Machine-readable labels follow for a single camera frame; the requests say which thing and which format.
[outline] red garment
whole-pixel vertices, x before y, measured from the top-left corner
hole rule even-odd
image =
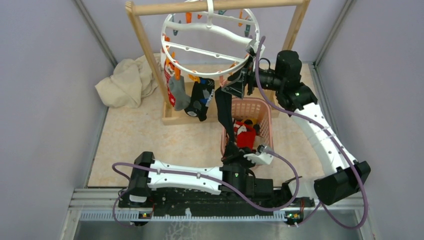
[[[253,150],[253,144],[255,142],[256,131],[253,127],[244,124],[240,121],[234,122],[234,135],[236,139],[237,147],[245,148],[248,147]]]

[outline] purple-gray wall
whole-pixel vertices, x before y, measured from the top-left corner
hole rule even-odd
[[[378,239],[422,239],[424,1],[358,0],[321,66],[341,141],[371,174]]]
[[[71,0],[0,3],[0,239],[58,239],[112,73]]]
[[[159,3],[179,3],[184,0],[134,0],[135,4],[159,4]],[[311,0],[309,8],[304,17],[302,26],[297,35],[293,50],[299,52],[302,61],[315,61],[320,52],[334,22],[336,21],[346,0]],[[143,54],[134,30],[125,12],[126,0],[84,0],[84,3],[96,22],[101,34],[104,36],[107,44],[116,59],[121,61],[125,58],[137,58]],[[293,16],[295,7],[271,7],[252,9],[256,16],[261,30],[260,35],[265,35],[266,50],[264,57],[275,62],[277,53],[283,47],[284,38]],[[144,29],[149,36],[150,43],[154,52],[161,49],[161,30],[167,15],[143,16],[141,18]],[[179,13],[175,16],[175,21],[181,20],[185,23],[185,14]],[[231,31],[237,31],[243,34],[245,26],[237,27],[237,23],[230,22],[223,24]],[[191,47],[208,48],[211,51],[234,54],[243,57],[245,55],[244,47],[233,47],[226,44],[222,37],[214,34],[205,34],[201,32],[180,32],[177,36],[170,35],[172,42],[177,42]],[[196,54],[177,54],[176,58],[184,63],[215,63],[215,58],[205,58]]]

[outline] wooden drying rack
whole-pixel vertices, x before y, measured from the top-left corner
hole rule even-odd
[[[254,8],[271,8],[283,6],[296,6],[287,35],[282,45],[283,50],[291,50],[295,43],[296,36],[298,35],[302,21],[304,19],[306,10],[308,9],[310,0],[214,0],[214,10],[233,10],[233,9],[254,9]],[[134,28],[135,35],[140,42],[141,48],[144,51],[147,62],[150,65],[153,77],[156,79],[159,89],[162,93],[163,116],[162,121],[164,125],[178,125],[178,124],[192,124],[199,123],[197,117],[186,115],[184,111],[175,111],[168,99],[167,85],[162,78],[162,72],[156,63],[153,55],[152,46],[150,45],[149,38],[143,27],[140,16],[160,15],[160,14],[177,14],[177,13],[191,13],[191,12],[204,12],[208,11],[208,4],[206,1],[192,1],[192,2],[179,2],[179,3],[163,3],[163,4],[149,4],[149,5],[135,5],[133,1],[125,3],[126,13],[128,14],[129,21]],[[193,82],[186,82],[185,89],[191,91]],[[268,98],[276,102],[274,93],[266,91]],[[259,97],[258,91],[255,91],[251,97]],[[278,116],[279,112],[272,110],[272,116]],[[211,101],[207,111],[207,119],[204,122],[217,122],[218,110],[215,101]]]

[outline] beige cloth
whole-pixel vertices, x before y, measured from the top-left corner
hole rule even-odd
[[[154,57],[160,66],[160,53],[155,53]],[[113,75],[101,80],[95,89],[108,107],[138,108],[142,98],[151,95],[157,87],[158,83],[143,55],[136,60],[122,60],[113,70]]]

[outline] wooden base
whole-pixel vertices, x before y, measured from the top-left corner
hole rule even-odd
[[[194,82],[185,83],[185,91],[188,95],[192,94]],[[219,81],[215,80],[215,88],[220,86]],[[268,98],[276,103],[275,95],[272,91],[265,90]],[[253,91],[253,94],[246,96],[247,98],[260,98],[263,99],[258,89]],[[271,110],[271,116],[273,118],[278,117],[280,112],[276,109]],[[189,116],[184,110],[175,111],[173,108],[168,108],[167,105],[163,104],[162,122],[164,125],[181,125],[181,124],[196,124],[196,123],[215,123],[218,122],[218,109],[215,99],[210,101],[209,109],[207,110],[207,119],[205,121],[199,121],[197,117]]]

